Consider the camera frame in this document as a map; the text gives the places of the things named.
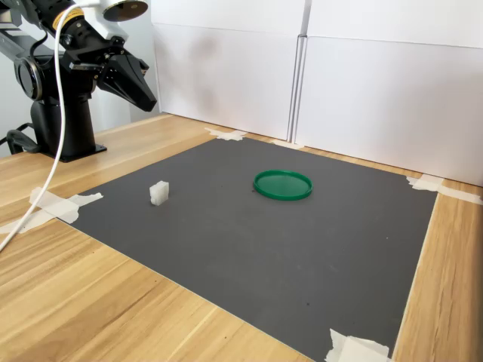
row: white cable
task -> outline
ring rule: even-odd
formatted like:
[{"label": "white cable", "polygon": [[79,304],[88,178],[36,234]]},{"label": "white cable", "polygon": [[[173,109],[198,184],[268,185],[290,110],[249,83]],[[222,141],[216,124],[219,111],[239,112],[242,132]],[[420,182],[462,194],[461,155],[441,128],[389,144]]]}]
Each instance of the white cable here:
[{"label": "white cable", "polygon": [[57,165],[59,164],[60,154],[62,153],[63,148],[63,140],[66,135],[66,107],[63,103],[63,89],[62,89],[62,80],[60,78],[60,61],[59,61],[59,47],[60,47],[60,34],[66,18],[69,16],[70,12],[76,8],[84,8],[88,6],[95,6],[98,5],[98,1],[92,2],[83,2],[81,4],[74,4],[67,8],[62,14],[60,18],[59,24],[57,25],[57,31],[55,33],[55,48],[54,48],[54,62],[55,62],[55,78],[57,80],[57,89],[59,90],[59,104],[60,104],[60,137],[59,137],[59,147],[57,148],[57,154],[55,156],[54,164],[52,165],[52,170],[49,173],[47,180],[45,180],[44,187],[38,194],[37,198],[33,201],[32,206],[27,210],[23,218],[18,222],[15,226],[14,230],[11,231],[10,234],[3,240],[0,244],[0,252],[3,250],[4,247],[12,240],[12,238],[18,233],[20,228],[23,226],[25,221],[30,217],[34,209],[37,207],[38,202],[44,195],[45,191],[47,190],[49,184],[51,183],[52,177],[54,177],[55,170],[57,169]]}]

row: tape piece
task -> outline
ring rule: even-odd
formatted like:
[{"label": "tape piece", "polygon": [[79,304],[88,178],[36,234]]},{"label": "tape piece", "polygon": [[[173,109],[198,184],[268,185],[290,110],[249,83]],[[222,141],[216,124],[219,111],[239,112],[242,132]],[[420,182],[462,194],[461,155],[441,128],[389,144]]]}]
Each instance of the tape piece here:
[{"label": "tape piece", "polygon": [[[37,187],[32,190],[30,194],[30,204],[37,198],[38,194],[42,189]],[[41,209],[47,211],[50,215],[58,217],[59,219],[72,224],[78,218],[78,208],[77,204],[74,204],[70,200],[65,198],[60,198],[53,193],[46,191],[37,206]]]},{"label": "tape piece", "polygon": [[295,143],[285,142],[281,140],[273,140],[272,143],[277,146],[287,147],[289,149],[301,149],[305,146],[303,145],[296,145]]},{"label": "tape piece", "polygon": [[346,337],[331,330],[333,348],[326,362],[390,362],[389,348],[368,339]]},{"label": "tape piece", "polygon": [[[30,204],[37,198],[40,188],[36,188],[30,194]],[[19,230],[19,234],[43,225],[46,222],[58,217],[67,223],[72,223],[78,219],[78,209],[82,206],[90,204],[96,200],[103,198],[102,194],[98,192],[94,195],[82,196],[74,195],[69,199],[60,198],[50,192],[45,192],[44,196],[38,203],[42,209],[30,215],[23,227]],[[15,220],[7,225],[0,227],[0,234],[9,234],[17,226],[20,219]]]},{"label": "tape piece", "polygon": [[442,183],[444,179],[441,177],[422,175],[420,179],[415,179],[414,177],[406,177],[406,179],[408,179],[409,184],[412,185],[415,190],[439,192],[450,198],[457,198],[459,200],[472,202],[473,204],[483,205],[483,200],[479,195],[443,186]]},{"label": "tape piece", "polygon": [[206,128],[205,130],[210,131],[211,136],[217,136],[217,139],[220,140],[225,140],[225,141],[241,141],[243,140],[243,137],[246,132],[243,132],[242,130],[234,130],[233,132],[221,132],[220,130],[212,130],[211,128]]},{"label": "tape piece", "polygon": [[103,194],[98,192],[97,194],[87,195],[87,196],[74,195],[74,196],[71,196],[68,200],[78,205],[79,207],[82,207],[87,204],[90,204],[91,202],[97,201],[101,198],[103,198]]}]

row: white cube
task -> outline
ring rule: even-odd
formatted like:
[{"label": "white cube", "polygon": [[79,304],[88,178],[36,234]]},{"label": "white cube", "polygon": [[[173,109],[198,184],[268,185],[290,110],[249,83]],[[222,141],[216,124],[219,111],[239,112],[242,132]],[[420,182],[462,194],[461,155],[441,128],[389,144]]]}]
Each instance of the white cube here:
[{"label": "white cube", "polygon": [[168,199],[169,183],[159,181],[149,188],[151,195],[151,204],[159,206]]}]

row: wooden table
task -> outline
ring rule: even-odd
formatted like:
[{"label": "wooden table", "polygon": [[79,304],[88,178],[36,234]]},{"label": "wooden table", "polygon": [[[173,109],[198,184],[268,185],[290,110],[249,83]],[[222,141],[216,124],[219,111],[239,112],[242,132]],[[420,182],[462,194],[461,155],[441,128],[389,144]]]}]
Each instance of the wooden table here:
[{"label": "wooden table", "polygon": [[[213,139],[206,126],[228,130],[164,115],[99,133],[97,142],[108,152],[60,164],[49,190],[68,198],[176,155]],[[26,153],[0,159],[0,225],[23,215],[51,165],[48,157]],[[476,186],[445,185],[483,195]],[[483,207],[438,195],[394,360],[483,360],[482,217]],[[306,359],[63,222],[18,235],[0,253],[0,360]]]}]

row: green lid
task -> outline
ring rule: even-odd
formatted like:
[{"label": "green lid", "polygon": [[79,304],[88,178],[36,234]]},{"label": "green lid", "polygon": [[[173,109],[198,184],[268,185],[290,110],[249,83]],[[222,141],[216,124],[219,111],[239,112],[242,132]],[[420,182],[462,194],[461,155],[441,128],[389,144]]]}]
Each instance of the green lid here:
[{"label": "green lid", "polygon": [[300,173],[286,170],[268,170],[259,173],[254,188],[262,195],[276,200],[293,201],[312,193],[312,181]]}]

